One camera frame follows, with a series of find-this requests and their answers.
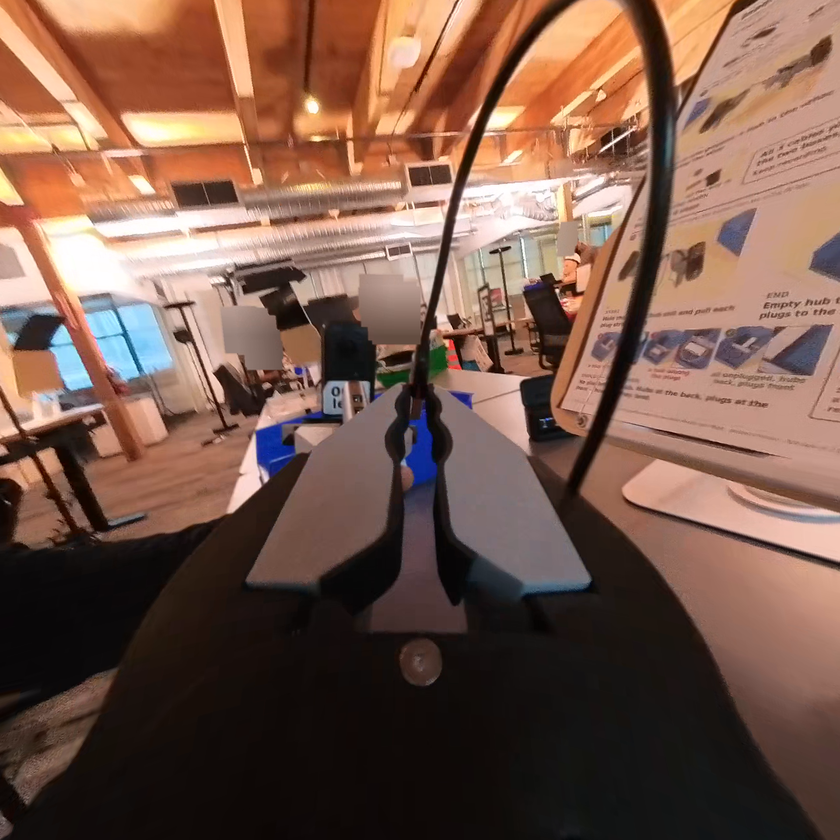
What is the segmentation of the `black floor lamp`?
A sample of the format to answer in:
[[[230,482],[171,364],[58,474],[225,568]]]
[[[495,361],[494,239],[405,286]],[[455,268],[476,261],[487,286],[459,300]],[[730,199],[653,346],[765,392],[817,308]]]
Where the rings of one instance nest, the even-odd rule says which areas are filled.
[[[523,348],[517,345],[516,341],[516,322],[515,318],[513,318],[513,314],[511,312],[511,304],[509,298],[509,291],[508,291],[508,280],[507,280],[507,271],[505,265],[505,254],[511,250],[509,245],[499,245],[498,247],[492,248],[490,250],[490,254],[492,256],[498,257],[499,268],[500,268],[500,277],[501,277],[501,285],[502,285],[502,294],[503,300],[505,304],[505,311],[506,311],[506,322],[507,322],[507,331],[508,337],[510,341],[510,349],[505,352],[505,355],[508,357],[515,357],[523,354]]]
[[[239,425],[227,419],[222,402],[216,394],[215,386],[212,383],[212,378],[201,349],[201,346],[205,344],[200,345],[197,339],[200,339],[201,336],[196,336],[200,332],[200,329],[193,313],[195,305],[193,300],[172,301],[164,304],[164,310],[175,317],[176,324],[173,328],[172,336],[190,354],[192,362],[201,378],[205,396],[209,400],[213,412],[216,415],[217,420],[215,426],[209,437],[202,441],[202,447],[210,448],[224,443],[232,433],[239,429]]]

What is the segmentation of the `black office chair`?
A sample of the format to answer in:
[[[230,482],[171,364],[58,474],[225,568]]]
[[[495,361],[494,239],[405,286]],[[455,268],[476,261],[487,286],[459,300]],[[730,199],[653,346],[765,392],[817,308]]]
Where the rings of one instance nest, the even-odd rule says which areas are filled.
[[[522,294],[538,334],[539,366],[545,371],[556,371],[571,336],[572,321],[552,286],[528,285]]]

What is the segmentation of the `silver ventilation duct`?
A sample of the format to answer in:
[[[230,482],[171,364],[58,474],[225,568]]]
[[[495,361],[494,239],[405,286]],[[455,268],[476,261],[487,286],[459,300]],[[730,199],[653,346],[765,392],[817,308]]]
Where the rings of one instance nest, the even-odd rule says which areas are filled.
[[[350,211],[399,204],[408,194],[401,176],[385,179],[238,186],[230,180],[174,182],[168,197],[146,197],[90,203],[85,215],[94,225],[138,225],[153,228],[223,227],[262,218],[315,217],[328,211]]]

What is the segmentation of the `translucent plastic bin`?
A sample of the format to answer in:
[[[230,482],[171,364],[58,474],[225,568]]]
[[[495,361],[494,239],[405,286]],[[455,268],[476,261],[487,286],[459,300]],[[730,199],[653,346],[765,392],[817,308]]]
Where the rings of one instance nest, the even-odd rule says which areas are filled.
[[[332,427],[341,423],[337,414],[323,415],[319,410],[320,399],[314,397],[314,407],[305,407],[300,397],[292,400],[267,405],[266,408],[277,410],[268,413],[264,424],[258,424],[253,435],[255,442],[256,469],[262,482],[273,477],[286,466],[298,451],[305,451],[295,442],[296,429],[300,425]],[[411,421],[411,428],[416,431],[411,451],[407,454],[407,465],[413,471],[416,482],[425,482],[435,478],[436,467],[431,457],[431,437],[427,430],[425,413],[417,421]]]

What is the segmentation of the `person's left forearm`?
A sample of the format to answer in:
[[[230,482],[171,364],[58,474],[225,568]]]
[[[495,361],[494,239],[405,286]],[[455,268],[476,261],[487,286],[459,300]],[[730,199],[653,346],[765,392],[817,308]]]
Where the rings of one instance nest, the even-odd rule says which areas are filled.
[[[2,719],[115,669],[173,575],[226,516],[75,547],[2,546]]]

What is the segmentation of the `white stand base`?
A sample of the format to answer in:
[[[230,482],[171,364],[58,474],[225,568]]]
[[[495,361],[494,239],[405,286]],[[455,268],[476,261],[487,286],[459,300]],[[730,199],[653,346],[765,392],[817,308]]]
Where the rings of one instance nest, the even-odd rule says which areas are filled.
[[[638,508],[839,564],[839,514],[686,466],[654,460],[622,488]]]

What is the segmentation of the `printed instruction sheet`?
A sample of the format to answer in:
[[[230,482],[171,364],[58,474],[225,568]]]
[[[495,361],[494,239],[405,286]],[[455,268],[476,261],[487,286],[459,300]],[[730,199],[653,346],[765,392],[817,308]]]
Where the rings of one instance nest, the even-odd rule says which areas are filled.
[[[653,299],[615,420],[838,456],[839,2],[735,13],[679,115]]]

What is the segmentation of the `green plastic bin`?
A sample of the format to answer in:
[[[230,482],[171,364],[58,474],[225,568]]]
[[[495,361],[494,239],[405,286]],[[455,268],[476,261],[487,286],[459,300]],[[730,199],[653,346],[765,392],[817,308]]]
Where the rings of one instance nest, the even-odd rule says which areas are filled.
[[[381,359],[375,372],[376,380],[385,389],[409,381],[413,369],[413,353],[398,354],[394,359]],[[433,379],[448,369],[448,351],[437,347],[430,351],[428,379]]]

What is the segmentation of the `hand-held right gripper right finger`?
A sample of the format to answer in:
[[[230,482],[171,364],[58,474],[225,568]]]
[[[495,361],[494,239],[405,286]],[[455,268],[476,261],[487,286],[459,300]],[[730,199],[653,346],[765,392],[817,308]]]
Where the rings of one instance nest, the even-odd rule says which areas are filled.
[[[592,585],[524,451],[447,391],[429,386],[437,468],[437,574],[457,605],[471,592],[503,602]]]

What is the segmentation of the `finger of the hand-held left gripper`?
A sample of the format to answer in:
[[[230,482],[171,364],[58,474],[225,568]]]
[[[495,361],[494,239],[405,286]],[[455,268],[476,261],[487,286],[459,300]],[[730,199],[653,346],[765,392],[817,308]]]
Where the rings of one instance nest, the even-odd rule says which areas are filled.
[[[340,428],[340,423],[287,423],[282,425],[281,443],[295,455],[310,453]]]

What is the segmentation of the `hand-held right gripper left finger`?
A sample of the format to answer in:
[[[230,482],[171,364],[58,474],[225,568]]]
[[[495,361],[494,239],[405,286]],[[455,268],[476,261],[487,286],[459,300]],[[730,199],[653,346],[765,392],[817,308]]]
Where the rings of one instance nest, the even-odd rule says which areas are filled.
[[[403,458],[395,385],[307,456],[245,585],[369,608],[401,570]]]

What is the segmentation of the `white desk black legs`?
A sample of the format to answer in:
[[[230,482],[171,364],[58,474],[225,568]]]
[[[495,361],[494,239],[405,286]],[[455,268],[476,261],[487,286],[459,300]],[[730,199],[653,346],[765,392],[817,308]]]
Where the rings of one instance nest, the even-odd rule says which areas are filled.
[[[45,485],[45,492],[64,522],[69,535],[75,538],[94,537],[103,533],[123,529],[147,519],[147,514],[137,512],[129,516],[111,519],[102,509],[94,492],[74,444],[91,431],[105,425],[106,417],[100,405],[84,406],[60,413],[47,419],[20,423],[12,415],[15,430],[2,435],[1,466],[30,462],[36,474]],[[80,511],[87,520],[87,526],[79,524],[70,510],[68,502],[48,472],[40,454],[51,450],[59,463],[60,471]]]

